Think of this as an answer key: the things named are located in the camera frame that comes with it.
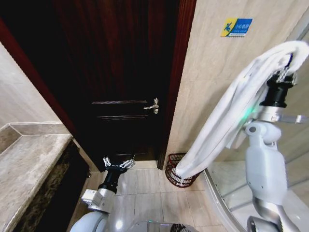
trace door handle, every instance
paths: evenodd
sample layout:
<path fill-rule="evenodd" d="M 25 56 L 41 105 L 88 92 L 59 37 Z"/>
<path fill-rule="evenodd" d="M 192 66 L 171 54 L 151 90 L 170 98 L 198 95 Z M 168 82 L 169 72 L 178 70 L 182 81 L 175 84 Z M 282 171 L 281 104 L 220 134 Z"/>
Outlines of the door handle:
<path fill-rule="evenodd" d="M 145 106 L 144 110 L 150 110 L 150 109 L 154 109 L 154 114 L 158 114 L 159 113 L 159 100 L 158 98 L 154 99 L 154 104 L 152 106 Z"/>

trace red wicker basket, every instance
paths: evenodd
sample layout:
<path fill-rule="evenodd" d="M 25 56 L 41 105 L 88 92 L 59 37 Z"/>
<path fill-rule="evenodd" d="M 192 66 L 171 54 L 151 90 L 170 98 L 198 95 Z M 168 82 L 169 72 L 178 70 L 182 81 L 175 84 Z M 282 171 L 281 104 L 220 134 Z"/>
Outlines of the red wicker basket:
<path fill-rule="evenodd" d="M 185 156 L 185 153 L 181 154 L 170 154 L 168 156 L 168 163 L 165 170 L 165 175 L 167 179 L 175 186 L 179 188 L 186 188 L 193 184 L 193 182 L 198 177 L 199 173 L 191 176 L 187 179 L 181 179 L 178 175 L 176 175 L 175 168 L 180 160 Z"/>

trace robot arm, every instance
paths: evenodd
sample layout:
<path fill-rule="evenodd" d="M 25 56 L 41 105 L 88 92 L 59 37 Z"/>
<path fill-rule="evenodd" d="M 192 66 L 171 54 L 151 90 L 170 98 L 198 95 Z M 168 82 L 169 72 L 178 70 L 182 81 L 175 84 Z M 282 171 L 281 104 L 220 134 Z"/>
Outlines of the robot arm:
<path fill-rule="evenodd" d="M 303 116 L 284 116 L 282 110 L 287 105 L 285 97 L 288 89 L 296 84 L 296 75 L 287 75 L 288 66 L 273 74 L 268 80 L 266 98 L 260 103 L 255 121 L 249 123 L 245 132 L 250 146 L 246 152 L 246 178 L 253 194 L 253 205 L 264 219 L 249 217 L 250 232 L 299 232 L 289 219 L 283 206 L 287 192 L 287 177 L 283 155 L 278 151 L 277 141 L 281 130 L 273 122 L 302 123 Z"/>
<path fill-rule="evenodd" d="M 262 231 L 261 226 L 264 225 L 269 227 L 263 230 L 267 232 L 299 232 L 282 206 L 287 181 L 284 157 L 277 149 L 281 130 L 272 123 L 255 121 L 247 125 L 245 131 L 250 141 L 246 152 L 247 183 L 253 194 L 256 211 L 268 221 L 251 217 L 248 227 L 257 227 L 256 224 L 259 224 L 258 231 Z"/>
<path fill-rule="evenodd" d="M 134 166 L 132 159 L 122 164 L 111 164 L 109 158 L 103 158 L 106 170 L 108 171 L 105 180 L 99 185 L 98 190 L 86 189 L 82 200 L 93 210 L 85 214 L 71 228 L 71 232 L 103 232 L 106 230 L 106 223 L 112 211 L 113 199 L 117 193 L 119 176 Z"/>

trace blue and yellow sign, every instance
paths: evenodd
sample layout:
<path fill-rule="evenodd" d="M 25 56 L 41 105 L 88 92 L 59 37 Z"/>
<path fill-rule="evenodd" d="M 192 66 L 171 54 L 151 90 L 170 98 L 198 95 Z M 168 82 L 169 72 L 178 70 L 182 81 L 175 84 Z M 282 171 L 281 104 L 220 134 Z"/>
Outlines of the blue and yellow sign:
<path fill-rule="evenodd" d="M 228 18 L 225 21 L 221 37 L 243 37 L 251 23 L 252 18 Z"/>

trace marble countertop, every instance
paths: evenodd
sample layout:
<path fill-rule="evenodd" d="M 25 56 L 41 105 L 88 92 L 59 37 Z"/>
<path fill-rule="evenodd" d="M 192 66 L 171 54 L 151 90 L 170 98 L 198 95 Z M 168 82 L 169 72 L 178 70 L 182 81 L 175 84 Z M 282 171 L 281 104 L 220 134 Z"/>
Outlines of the marble countertop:
<path fill-rule="evenodd" d="M 71 139 L 21 135 L 0 154 L 0 232 L 14 229 Z"/>

